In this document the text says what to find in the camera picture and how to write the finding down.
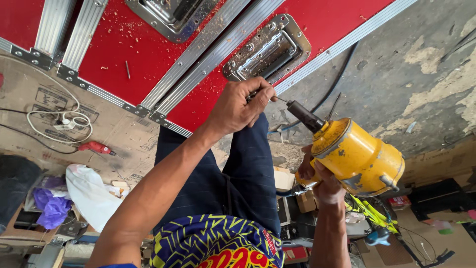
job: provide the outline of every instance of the purple cloth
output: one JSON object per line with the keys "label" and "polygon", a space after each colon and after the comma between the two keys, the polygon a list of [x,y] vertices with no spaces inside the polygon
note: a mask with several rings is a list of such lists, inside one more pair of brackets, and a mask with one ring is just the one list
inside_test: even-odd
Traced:
{"label": "purple cloth", "polygon": [[66,185],[66,179],[62,177],[48,176],[45,177],[43,180],[46,180],[44,187],[47,189],[53,189],[58,186]]}
{"label": "purple cloth", "polygon": [[42,188],[33,189],[36,207],[43,210],[36,221],[45,229],[54,229],[64,222],[68,216],[68,210],[71,209],[71,200],[64,197],[53,197],[53,194]]}

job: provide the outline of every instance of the white power cord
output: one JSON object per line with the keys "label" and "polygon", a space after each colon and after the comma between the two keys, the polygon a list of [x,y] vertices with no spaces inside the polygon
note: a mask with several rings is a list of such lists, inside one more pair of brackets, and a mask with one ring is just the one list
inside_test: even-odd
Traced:
{"label": "white power cord", "polygon": [[425,247],[423,246],[423,242],[420,241],[420,244],[421,244],[421,247],[423,248],[423,251],[425,252],[426,256],[428,257],[428,259],[431,260],[430,256],[429,256],[428,253],[426,252]]}
{"label": "white power cord", "polygon": [[[92,134],[92,125],[91,125],[91,120],[89,119],[89,117],[83,113],[80,113],[80,112],[77,112],[77,110],[79,110],[79,106],[80,106],[80,103],[78,101],[78,99],[73,95],[71,94],[71,92],[69,92],[68,89],[66,89],[63,85],[61,85],[58,81],[54,80],[53,78],[51,78],[50,76],[48,76],[47,74],[45,74],[44,72],[42,72],[40,69],[34,67],[34,66],[31,66],[29,64],[26,64],[22,61],[19,61],[17,59],[14,59],[12,57],[7,57],[7,56],[4,56],[4,55],[0,55],[0,58],[5,58],[5,59],[8,59],[8,60],[11,60],[11,61],[14,61],[14,62],[18,62],[20,64],[23,64],[25,66],[28,66],[32,69],[35,69],[37,70],[39,73],[41,73],[42,75],[46,76],[48,79],[50,79],[51,81],[55,82],[57,85],[59,85],[62,89],[64,89],[64,91],[66,91],[75,101],[76,101],[76,108],[72,111],[64,111],[64,112],[46,112],[46,111],[31,111],[29,113],[27,113],[27,120],[28,120],[28,123],[30,124],[31,128],[38,134],[48,138],[48,139],[51,139],[53,141],[57,141],[57,142],[60,142],[60,143],[66,143],[66,144],[75,144],[75,143],[80,143],[80,142],[84,142],[85,140],[87,140],[91,134]],[[72,124],[73,127],[74,125],[78,125],[78,126],[83,126],[83,127],[87,127],[89,126],[90,127],[90,132],[89,134],[86,136],[86,138],[80,140],[80,141],[76,141],[76,142],[67,142],[67,141],[62,141],[62,140],[58,140],[58,139],[55,139],[55,138],[52,138],[50,136],[47,136],[45,134],[43,134],[42,132],[38,131],[35,126],[33,125],[33,123],[31,122],[30,120],[30,114],[32,113],[47,113],[47,114],[60,114],[61,115],[61,121],[63,124],[65,125],[68,125],[68,124]],[[71,113],[71,114],[78,114],[78,115],[81,115],[81,116],[75,116],[73,117],[71,120],[66,118],[66,114],[67,113]],[[84,120],[86,121],[87,124],[81,124],[81,123],[78,123],[78,121],[76,121],[77,119],[81,119],[81,120]]]}

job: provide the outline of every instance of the hand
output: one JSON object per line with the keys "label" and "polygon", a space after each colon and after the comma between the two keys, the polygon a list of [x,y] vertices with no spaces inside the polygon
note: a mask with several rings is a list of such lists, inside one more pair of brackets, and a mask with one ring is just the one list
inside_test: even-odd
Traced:
{"label": "hand", "polygon": [[317,172],[322,178],[322,183],[314,187],[313,191],[314,195],[319,200],[319,203],[337,205],[343,202],[346,191],[334,174],[319,161],[315,161],[314,167],[311,167],[311,148],[312,145],[308,145],[301,149],[301,151],[306,154],[304,155],[304,160],[298,169],[299,177],[309,180],[314,176],[315,172]]}
{"label": "hand", "polygon": [[[247,103],[246,97],[255,90],[259,90],[258,94]],[[245,126],[252,127],[268,101],[276,101],[274,95],[273,87],[262,77],[228,82],[205,123],[222,137]]]}

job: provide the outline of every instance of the navy pants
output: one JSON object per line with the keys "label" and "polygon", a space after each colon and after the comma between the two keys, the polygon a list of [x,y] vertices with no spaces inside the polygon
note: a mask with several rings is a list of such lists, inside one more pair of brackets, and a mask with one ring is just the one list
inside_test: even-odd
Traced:
{"label": "navy pants", "polygon": [[[180,217],[222,214],[258,222],[279,237],[281,229],[267,133],[268,121],[264,113],[253,127],[234,133],[223,172],[209,150],[154,228],[154,235],[166,223]],[[161,126],[155,164],[185,139]]]}

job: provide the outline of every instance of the black nozzle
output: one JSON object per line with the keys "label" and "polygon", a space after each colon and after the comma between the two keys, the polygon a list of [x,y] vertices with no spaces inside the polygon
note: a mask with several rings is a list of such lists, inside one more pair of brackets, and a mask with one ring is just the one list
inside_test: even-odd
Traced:
{"label": "black nozzle", "polygon": [[324,126],[325,122],[322,121],[322,119],[306,110],[304,106],[297,101],[289,101],[286,105],[288,106],[288,111],[301,121],[312,133],[316,133]]}

